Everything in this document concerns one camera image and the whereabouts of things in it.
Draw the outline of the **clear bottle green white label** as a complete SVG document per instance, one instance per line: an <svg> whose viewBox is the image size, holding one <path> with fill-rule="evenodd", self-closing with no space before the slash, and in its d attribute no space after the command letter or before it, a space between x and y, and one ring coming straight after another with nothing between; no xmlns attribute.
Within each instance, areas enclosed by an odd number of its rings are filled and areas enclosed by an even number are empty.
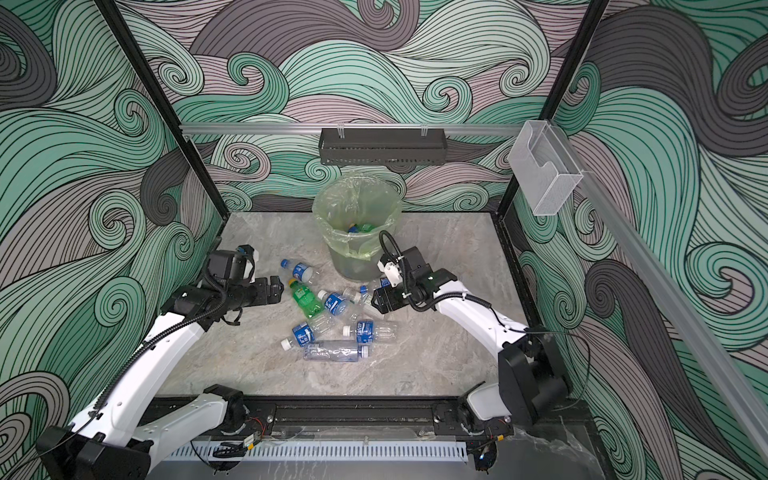
<svg viewBox="0 0 768 480"><path fill-rule="evenodd" d="M384 315L372 305L372 293L367 286L346 287L343 290L343 296L357 305L364 315L378 320L384 318Z"/></svg>

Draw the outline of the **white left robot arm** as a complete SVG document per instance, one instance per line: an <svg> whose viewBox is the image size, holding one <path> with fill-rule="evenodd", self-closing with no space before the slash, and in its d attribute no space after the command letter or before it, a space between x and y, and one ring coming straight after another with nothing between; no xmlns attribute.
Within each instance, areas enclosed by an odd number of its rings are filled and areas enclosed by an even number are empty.
<svg viewBox="0 0 768 480"><path fill-rule="evenodd" d="M36 453L53 479L143 479L160 462L214 429L239 433L247 409L241 391L213 385L189 403L143 424L147 408L187 351L231 311L280 302L276 276L220 283L211 275L162 306L140 347L105 389L66 427L48 427Z"/></svg>

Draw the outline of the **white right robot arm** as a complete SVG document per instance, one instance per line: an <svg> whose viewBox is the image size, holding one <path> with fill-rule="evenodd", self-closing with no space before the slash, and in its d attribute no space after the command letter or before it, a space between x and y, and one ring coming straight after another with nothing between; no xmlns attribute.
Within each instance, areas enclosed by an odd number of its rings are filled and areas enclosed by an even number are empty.
<svg viewBox="0 0 768 480"><path fill-rule="evenodd" d="M380 313L403 307L435 311L490 352L497 361L497 380L464 394L470 421L506 418L515 426L531 427L571 391L552 332L511 320L454 278L439 280L432 274L410 287L383 286L374 291L372 305Z"/></svg>

